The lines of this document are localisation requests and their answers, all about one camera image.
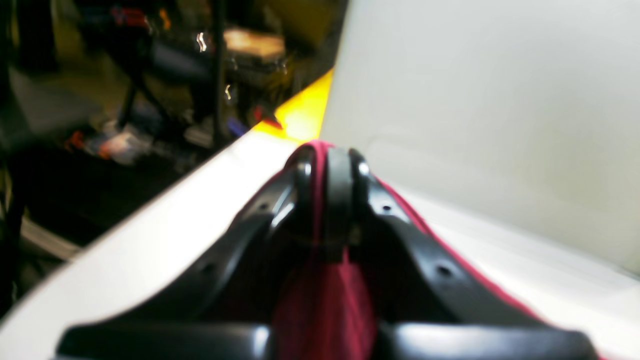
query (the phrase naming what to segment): white panel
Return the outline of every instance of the white panel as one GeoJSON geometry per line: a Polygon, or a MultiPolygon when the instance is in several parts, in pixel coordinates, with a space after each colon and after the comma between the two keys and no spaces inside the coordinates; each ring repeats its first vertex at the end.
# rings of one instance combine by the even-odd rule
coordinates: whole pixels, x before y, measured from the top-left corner
{"type": "Polygon", "coordinates": [[[352,0],[322,137],[640,272],[639,95],[639,1],[352,0]]]}

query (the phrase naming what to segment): yellow strip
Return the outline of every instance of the yellow strip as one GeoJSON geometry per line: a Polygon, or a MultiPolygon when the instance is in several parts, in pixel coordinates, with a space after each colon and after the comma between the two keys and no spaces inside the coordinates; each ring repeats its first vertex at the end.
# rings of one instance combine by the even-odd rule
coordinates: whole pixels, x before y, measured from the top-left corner
{"type": "Polygon", "coordinates": [[[252,131],[260,131],[297,143],[317,139],[322,128],[332,79],[333,70],[276,109],[275,115],[282,125],[282,130],[261,122],[252,131]]]}

